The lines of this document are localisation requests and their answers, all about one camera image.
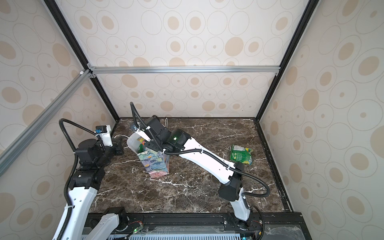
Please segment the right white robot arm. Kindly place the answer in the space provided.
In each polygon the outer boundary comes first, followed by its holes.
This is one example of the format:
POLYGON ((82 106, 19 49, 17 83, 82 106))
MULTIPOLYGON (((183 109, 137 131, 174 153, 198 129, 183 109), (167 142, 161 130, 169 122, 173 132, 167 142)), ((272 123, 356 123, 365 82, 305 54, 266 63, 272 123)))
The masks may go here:
POLYGON ((213 154, 181 129, 170 131, 156 116, 146 120, 140 129, 148 137, 146 146, 150 149, 162 151, 169 156, 180 156, 211 173, 221 183, 219 195, 231 203, 235 217, 243 222, 248 221, 251 210, 246 198, 242 196, 244 188, 240 171, 243 169, 240 165, 213 154))

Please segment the yellow green Fox's candy packet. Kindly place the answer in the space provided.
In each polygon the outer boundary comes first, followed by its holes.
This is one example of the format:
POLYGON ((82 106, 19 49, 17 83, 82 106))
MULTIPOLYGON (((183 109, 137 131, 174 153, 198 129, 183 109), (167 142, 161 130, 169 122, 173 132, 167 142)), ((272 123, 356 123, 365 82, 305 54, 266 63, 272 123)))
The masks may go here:
POLYGON ((138 154, 144 152, 146 150, 146 147, 142 144, 140 144, 139 148, 138 148, 138 154))

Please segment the green snack packet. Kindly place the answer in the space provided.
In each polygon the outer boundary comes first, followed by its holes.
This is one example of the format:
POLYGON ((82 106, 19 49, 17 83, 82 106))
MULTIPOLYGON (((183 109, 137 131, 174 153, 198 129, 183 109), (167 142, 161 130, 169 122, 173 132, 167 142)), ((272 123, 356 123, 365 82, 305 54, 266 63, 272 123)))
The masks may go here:
POLYGON ((253 150, 250 148, 232 145, 230 151, 230 160, 251 165, 253 162, 252 152, 253 150))

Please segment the colourful painted paper bag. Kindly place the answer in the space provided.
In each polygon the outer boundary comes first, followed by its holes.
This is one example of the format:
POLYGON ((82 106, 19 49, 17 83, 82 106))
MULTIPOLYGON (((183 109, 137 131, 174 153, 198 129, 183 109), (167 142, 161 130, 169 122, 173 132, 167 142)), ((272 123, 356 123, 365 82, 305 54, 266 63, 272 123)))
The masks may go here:
POLYGON ((170 173, 170 158, 162 152, 155 152, 147 148, 145 146, 146 140, 131 129, 133 124, 132 119, 120 119, 114 132, 114 138, 123 139, 125 152, 133 155, 134 160, 139 161, 143 165, 145 172, 148 173, 152 179, 168 175, 170 173), (140 144, 144 145, 146 150, 138 154, 140 144))

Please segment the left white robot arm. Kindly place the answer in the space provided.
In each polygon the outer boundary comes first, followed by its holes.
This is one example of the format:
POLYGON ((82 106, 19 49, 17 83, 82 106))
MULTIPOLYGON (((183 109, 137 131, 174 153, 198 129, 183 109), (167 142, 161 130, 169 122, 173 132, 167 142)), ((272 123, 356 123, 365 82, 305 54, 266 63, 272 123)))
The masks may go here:
POLYGON ((102 146, 102 140, 88 139, 75 150, 75 166, 78 170, 70 174, 64 187, 66 206, 54 240, 79 240, 94 198, 97 195, 105 167, 115 156, 124 154, 123 140, 112 140, 112 146, 102 146))

